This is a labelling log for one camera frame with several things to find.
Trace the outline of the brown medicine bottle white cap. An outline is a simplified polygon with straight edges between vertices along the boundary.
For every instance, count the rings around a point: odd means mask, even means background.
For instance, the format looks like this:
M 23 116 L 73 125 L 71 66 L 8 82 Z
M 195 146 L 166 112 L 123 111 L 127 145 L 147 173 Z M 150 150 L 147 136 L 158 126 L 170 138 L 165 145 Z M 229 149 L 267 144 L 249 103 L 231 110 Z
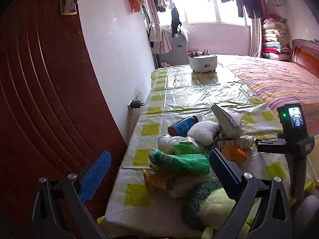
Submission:
M 186 117 L 177 123 L 168 127 L 168 134 L 170 136 L 187 136 L 188 131 L 194 126 L 194 124 L 199 123 L 203 120 L 200 114 L 194 116 Z

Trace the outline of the white wall socket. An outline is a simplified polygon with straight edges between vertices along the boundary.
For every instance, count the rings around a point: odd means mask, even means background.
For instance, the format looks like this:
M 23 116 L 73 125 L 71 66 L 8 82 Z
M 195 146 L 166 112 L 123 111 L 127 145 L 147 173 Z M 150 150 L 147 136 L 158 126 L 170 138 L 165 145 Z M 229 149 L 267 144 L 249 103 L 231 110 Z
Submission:
M 133 114 L 133 111 L 140 108 L 140 100 L 137 94 L 134 95 L 130 103 L 128 104 L 128 113 Z

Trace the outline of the beige labelled bottle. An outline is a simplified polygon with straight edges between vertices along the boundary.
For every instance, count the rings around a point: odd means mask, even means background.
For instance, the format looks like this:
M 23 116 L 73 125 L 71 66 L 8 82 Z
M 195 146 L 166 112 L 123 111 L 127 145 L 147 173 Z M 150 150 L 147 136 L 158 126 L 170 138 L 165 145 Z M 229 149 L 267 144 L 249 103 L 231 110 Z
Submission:
M 249 149 L 254 146 L 254 143 L 255 143 L 254 137 L 249 135 L 249 136 L 243 136 L 238 139 L 218 141 L 217 148 L 221 150 L 222 148 L 225 148 L 225 147 L 234 146 L 239 149 Z

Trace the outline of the black wall charger plug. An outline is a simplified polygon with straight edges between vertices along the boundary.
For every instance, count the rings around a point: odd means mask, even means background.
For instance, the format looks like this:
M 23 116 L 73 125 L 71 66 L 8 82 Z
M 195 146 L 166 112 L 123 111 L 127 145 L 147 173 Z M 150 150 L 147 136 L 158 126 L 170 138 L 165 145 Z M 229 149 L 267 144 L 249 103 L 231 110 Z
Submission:
M 130 103 L 130 108 L 131 109 L 140 109 L 141 107 L 145 106 L 145 104 L 140 101 L 140 100 L 133 100 L 131 103 Z

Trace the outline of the green plastic bag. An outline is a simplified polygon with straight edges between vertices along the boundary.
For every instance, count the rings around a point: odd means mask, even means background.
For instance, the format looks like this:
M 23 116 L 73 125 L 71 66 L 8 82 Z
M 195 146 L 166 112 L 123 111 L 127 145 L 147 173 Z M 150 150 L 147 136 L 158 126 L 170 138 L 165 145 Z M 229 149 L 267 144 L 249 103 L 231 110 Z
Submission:
M 154 148 L 148 158 L 152 164 L 163 168 L 184 169 L 200 174 L 210 173 L 209 157 L 205 153 L 171 155 Z

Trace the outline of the dark red wooden door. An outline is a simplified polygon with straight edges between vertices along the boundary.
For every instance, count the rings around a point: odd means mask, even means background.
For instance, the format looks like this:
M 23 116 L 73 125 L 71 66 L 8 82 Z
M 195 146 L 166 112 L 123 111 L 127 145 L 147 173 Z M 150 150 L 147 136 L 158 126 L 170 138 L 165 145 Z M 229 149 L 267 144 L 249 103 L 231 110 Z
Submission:
M 40 177 L 60 180 L 107 151 L 86 206 L 106 210 L 127 145 L 110 113 L 80 17 L 60 0 L 1 0 L 1 238 L 31 238 Z

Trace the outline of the clear plastic bag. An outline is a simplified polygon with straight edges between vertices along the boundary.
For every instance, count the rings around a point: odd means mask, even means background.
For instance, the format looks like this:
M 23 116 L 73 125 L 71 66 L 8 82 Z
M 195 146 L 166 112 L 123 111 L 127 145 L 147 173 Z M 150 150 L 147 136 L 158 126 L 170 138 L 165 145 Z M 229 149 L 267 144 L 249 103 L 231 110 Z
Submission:
M 161 135 L 157 139 L 158 149 L 170 155 L 206 153 L 206 149 L 193 138 L 186 136 Z

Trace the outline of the green checkered plastic tablecloth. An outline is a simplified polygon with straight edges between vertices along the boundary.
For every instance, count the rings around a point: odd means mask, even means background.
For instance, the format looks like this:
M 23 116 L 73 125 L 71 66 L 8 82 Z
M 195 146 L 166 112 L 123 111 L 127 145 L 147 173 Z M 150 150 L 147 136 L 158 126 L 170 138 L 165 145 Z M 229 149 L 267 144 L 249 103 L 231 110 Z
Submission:
M 131 136 L 119 168 L 106 212 L 98 225 L 108 238 L 120 236 L 200 237 L 181 216 L 181 201 L 167 193 L 149 195 L 142 169 L 149 152 L 170 125 L 199 113 L 214 120 L 211 105 L 238 112 L 246 135 L 276 139 L 282 130 L 276 112 L 228 68 L 219 64 L 213 73 L 194 73 L 189 66 L 155 70 L 146 109 Z

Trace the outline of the stack of folded blankets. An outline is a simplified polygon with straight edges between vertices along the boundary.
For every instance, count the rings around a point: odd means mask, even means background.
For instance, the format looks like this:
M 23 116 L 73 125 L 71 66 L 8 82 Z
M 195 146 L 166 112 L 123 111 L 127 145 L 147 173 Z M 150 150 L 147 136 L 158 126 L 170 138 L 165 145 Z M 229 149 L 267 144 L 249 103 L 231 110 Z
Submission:
M 277 15 L 269 15 L 262 22 L 262 57 L 288 62 L 291 53 L 287 20 Z

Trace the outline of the beige hanging cloth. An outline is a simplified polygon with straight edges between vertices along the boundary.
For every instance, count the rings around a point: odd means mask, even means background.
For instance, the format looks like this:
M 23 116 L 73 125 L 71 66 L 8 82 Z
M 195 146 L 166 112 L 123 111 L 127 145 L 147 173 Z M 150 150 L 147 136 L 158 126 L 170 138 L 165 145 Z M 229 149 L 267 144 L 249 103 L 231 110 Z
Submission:
M 151 43 L 151 52 L 153 54 L 165 54 L 171 51 L 171 45 L 165 30 L 159 23 L 152 23 L 149 30 L 149 41 Z

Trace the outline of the white paper carton box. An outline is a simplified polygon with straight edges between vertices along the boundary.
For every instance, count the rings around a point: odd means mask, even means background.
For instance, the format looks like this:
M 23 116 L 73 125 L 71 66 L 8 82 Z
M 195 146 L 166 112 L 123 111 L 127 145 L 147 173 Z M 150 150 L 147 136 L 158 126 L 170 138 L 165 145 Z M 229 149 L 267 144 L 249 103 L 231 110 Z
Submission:
M 227 135 L 233 135 L 238 128 L 238 123 L 230 115 L 230 113 L 216 104 L 211 106 L 211 110 L 214 113 L 223 131 L 226 132 Z

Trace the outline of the red wooden headboard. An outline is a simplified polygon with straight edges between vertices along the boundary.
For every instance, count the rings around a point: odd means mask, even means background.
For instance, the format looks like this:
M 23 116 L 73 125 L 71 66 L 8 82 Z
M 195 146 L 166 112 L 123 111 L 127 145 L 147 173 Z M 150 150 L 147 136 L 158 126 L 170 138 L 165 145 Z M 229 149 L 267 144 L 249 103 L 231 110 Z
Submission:
M 292 62 L 298 64 L 312 75 L 318 78 L 319 73 L 319 44 L 303 40 L 294 39 L 292 41 Z

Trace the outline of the orange plastic cap piece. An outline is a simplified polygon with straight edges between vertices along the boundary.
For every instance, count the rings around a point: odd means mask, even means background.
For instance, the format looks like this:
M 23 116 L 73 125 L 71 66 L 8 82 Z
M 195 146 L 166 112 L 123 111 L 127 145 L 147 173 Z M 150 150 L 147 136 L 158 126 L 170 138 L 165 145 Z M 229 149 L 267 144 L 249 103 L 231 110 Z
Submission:
M 241 166 L 247 160 L 246 153 L 235 146 L 224 147 L 221 149 L 221 153 L 228 161 L 234 162 L 238 166 Z

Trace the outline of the grey cabinet by window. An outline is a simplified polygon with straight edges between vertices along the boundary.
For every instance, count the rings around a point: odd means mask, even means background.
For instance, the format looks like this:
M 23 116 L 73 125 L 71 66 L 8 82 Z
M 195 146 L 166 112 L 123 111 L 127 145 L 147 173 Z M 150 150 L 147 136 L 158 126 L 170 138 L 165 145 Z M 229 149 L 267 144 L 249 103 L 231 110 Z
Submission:
M 159 63 L 167 62 L 174 65 L 186 65 L 189 64 L 187 40 L 183 35 L 176 34 L 172 38 L 171 32 L 165 30 L 165 34 L 168 37 L 168 41 L 171 46 L 169 53 L 158 55 Z

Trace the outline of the white round pot container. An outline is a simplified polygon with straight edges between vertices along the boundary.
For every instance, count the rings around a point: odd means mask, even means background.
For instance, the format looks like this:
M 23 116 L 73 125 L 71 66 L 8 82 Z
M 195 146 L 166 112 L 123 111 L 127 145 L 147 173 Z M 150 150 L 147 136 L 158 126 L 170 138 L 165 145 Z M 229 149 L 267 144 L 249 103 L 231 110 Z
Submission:
M 216 70 L 218 61 L 216 55 L 200 55 L 190 57 L 189 63 L 193 71 L 207 73 Z

